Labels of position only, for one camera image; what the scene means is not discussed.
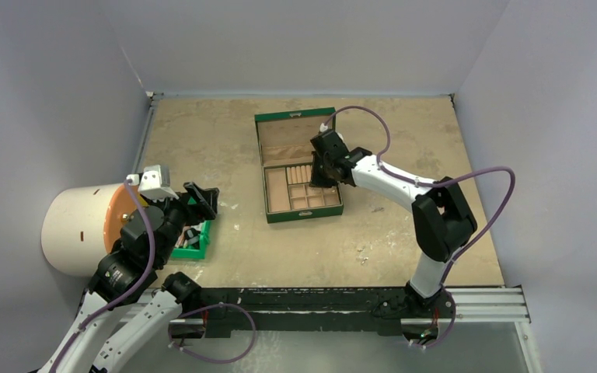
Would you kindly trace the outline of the green jewelry box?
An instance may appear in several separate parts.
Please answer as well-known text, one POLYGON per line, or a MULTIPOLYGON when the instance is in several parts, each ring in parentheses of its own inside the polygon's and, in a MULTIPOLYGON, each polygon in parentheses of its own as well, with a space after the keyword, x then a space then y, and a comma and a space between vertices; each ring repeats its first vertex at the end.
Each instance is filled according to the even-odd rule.
POLYGON ((338 186, 312 187, 311 138, 333 107, 258 113, 254 116, 267 223, 338 216, 344 203, 338 186))

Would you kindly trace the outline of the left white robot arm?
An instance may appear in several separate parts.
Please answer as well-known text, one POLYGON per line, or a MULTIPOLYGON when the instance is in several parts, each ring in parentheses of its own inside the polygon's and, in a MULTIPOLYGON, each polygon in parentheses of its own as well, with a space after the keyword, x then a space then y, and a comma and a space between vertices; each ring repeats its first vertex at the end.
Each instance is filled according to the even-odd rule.
POLYGON ((172 276, 159 300, 120 324, 155 282, 184 228, 216 218, 219 194, 191 182, 176 192, 134 174, 120 184, 71 188, 55 197, 41 232, 44 256, 55 269, 89 283, 43 371, 112 372, 172 313, 183 318, 198 313, 195 283, 181 274, 172 276))

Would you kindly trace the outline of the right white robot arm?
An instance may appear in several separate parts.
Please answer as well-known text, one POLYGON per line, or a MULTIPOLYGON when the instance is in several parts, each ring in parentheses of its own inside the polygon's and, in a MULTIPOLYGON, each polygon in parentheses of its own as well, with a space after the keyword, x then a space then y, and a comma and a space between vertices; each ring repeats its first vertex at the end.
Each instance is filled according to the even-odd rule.
POLYGON ((382 166, 364 148, 348 149, 340 135, 322 125, 311 139, 314 187, 342 183, 375 192, 409 211, 421 256, 407 285, 407 310, 426 315, 436 304, 448 262, 468 243, 477 221, 458 183, 449 178, 417 181, 417 177, 394 166, 382 166))

